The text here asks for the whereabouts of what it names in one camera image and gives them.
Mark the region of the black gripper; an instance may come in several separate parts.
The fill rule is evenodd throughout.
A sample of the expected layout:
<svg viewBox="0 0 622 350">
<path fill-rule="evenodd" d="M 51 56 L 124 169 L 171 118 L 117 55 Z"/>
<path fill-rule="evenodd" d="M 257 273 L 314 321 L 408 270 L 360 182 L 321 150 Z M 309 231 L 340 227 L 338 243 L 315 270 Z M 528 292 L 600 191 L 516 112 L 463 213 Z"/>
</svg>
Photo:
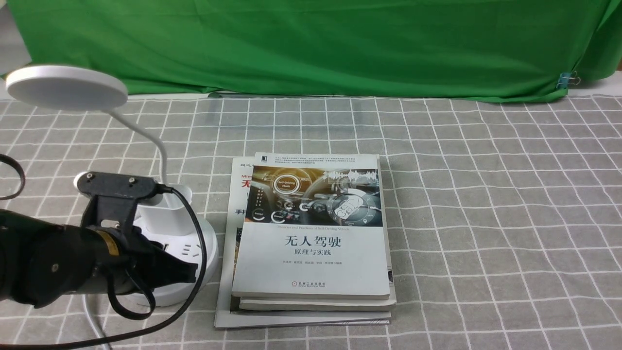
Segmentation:
<svg viewBox="0 0 622 350">
<path fill-rule="evenodd" d="M 110 295 L 147 294 L 162 284 L 195 283 L 196 263 L 164 252 L 133 227 L 124 234 L 112 227 L 95 227 L 105 243 L 96 257 L 96 272 Z"/>
</svg>

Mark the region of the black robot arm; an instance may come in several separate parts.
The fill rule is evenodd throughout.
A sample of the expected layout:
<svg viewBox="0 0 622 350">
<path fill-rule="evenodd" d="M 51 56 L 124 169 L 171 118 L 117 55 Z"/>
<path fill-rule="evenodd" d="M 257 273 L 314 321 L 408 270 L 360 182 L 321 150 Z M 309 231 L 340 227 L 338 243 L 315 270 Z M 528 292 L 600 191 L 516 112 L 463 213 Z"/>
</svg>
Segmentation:
<svg viewBox="0 0 622 350">
<path fill-rule="evenodd" d="M 44 308 L 61 296 L 106 295 L 123 313 L 119 296 L 195 283 L 198 264 L 181 261 L 149 241 L 140 228 L 60 225 L 1 211 L 1 299 Z"/>
</svg>

